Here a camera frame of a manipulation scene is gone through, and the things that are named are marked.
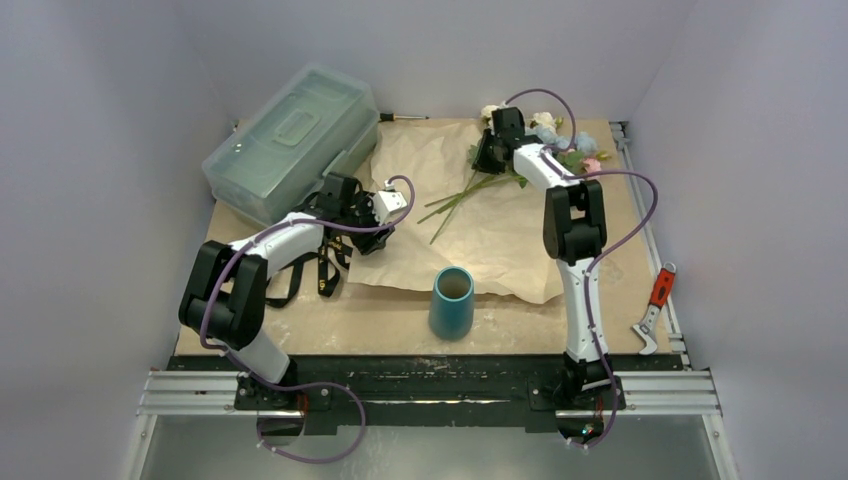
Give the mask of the black gold lettered ribbon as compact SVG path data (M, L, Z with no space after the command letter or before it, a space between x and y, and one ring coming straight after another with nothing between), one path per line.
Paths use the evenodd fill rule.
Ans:
M308 252L286 264L282 270L290 271L288 290L283 297L266 297L265 304L274 309L282 309L297 298L305 266L311 261L317 262L318 295L330 298L342 282L342 272L350 268L353 247L347 245L341 236L325 240L317 252Z

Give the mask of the orange beige wrapping paper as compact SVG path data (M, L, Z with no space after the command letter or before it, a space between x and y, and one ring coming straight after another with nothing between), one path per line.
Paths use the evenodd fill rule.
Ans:
M426 291L447 266L467 270L479 293L514 295L543 304L563 292L555 262L543 246L544 195L501 180L439 214L436 200L478 182L467 160L481 139L474 120L383 123L363 171L370 187L407 176L416 190L409 216L385 249L355 255L350 280L370 286Z

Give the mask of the orange flower bouquet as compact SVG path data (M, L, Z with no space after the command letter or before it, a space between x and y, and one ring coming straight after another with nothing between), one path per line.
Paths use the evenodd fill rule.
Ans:
M537 112L530 117L529 125L525 128L525 131L530 135L535 135L543 144L547 145L552 151L554 159L571 173L582 174L600 171L602 162L609 160L610 155L601 150L597 141L588 133L577 131L572 116L570 118L572 135L561 135L559 129L564 123L563 117L554 116L546 111ZM454 211L471 195L481 189L510 182L517 183L520 188L525 188L528 184L524 177L516 173L490 174L472 171L471 178L461 191L427 203L425 207L433 208L433 210L419 220L419 224L431 217L443 216L441 224L430 238L429 244L432 245L441 236Z

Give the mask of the translucent plastic storage box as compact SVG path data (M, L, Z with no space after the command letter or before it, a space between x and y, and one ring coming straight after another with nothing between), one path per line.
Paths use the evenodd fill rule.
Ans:
M328 173L354 174L376 146L378 122L366 82L308 65L240 123L202 170L217 201L272 225Z

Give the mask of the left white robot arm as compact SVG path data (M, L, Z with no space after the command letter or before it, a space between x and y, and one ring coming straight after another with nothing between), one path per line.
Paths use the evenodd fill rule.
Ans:
M353 176L330 173L273 225L230 243L205 242L178 308L180 324L198 335L203 348L245 370L272 408L289 407L306 387L297 380L295 361L263 329L269 281L338 236L348 237L362 255L384 248L415 200L395 182L390 178L371 192Z

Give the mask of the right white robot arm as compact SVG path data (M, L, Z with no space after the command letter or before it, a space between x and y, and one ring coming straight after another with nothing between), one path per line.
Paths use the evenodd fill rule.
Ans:
M490 113L472 169L516 174L544 194L543 245L561 276L567 321L564 366L552 399L584 407L614 379L595 270L608 240L602 185L560 165L542 140L526 131L516 107Z

